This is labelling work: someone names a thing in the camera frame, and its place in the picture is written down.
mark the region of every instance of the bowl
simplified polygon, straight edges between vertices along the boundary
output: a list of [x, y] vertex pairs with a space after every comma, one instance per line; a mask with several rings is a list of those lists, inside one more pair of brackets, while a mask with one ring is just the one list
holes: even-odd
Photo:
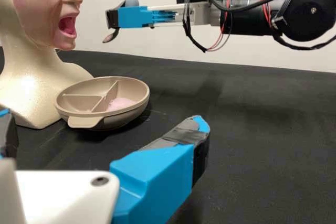
[[149, 97], [149, 87], [138, 79], [99, 77], [60, 92], [55, 107], [71, 128], [112, 130], [141, 115]]

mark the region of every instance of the white wall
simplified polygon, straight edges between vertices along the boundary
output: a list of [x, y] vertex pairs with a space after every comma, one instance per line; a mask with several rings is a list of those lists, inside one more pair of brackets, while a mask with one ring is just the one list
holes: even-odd
[[[79, 37], [76, 49], [190, 61], [336, 72], [334, 56], [336, 42], [318, 51], [302, 52], [287, 49], [270, 37], [232, 36], [221, 51], [204, 54], [185, 37], [182, 27], [164, 27], [154, 30], [149, 28], [122, 30], [115, 41], [102, 44], [105, 36], [111, 33], [107, 30], [104, 12], [122, 1], [84, 0], [77, 22]], [[140, 4], [148, 6], [175, 4], [175, 0], [139, 1]], [[219, 34], [218, 27], [210, 26], [193, 27], [192, 31], [195, 38], [206, 46], [212, 45]], [[331, 37], [334, 32], [335, 30], [329, 32], [326, 37]]]

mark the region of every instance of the bowl handle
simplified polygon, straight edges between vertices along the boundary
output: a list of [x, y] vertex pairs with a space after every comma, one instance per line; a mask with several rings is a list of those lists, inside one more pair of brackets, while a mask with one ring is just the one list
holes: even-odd
[[84, 129], [91, 129], [103, 119], [104, 117], [98, 116], [96, 118], [79, 118], [76, 116], [70, 116], [68, 119], [68, 125], [71, 128], [74, 129], [79, 129], [79, 128], [84, 128]]

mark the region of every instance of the mannequin base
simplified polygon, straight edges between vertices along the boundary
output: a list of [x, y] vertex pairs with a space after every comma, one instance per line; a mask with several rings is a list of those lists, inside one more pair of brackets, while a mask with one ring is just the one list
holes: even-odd
[[42, 71], [8, 73], [0, 75], [0, 108], [10, 109], [17, 125], [38, 130], [60, 120], [54, 104], [62, 90], [93, 78], [84, 68], [64, 62]]

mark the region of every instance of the screw hole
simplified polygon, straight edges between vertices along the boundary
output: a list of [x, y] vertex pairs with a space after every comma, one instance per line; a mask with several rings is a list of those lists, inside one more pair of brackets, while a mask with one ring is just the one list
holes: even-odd
[[95, 178], [91, 184], [93, 186], [104, 186], [106, 185], [110, 180], [106, 177], [98, 177], [98, 178]]

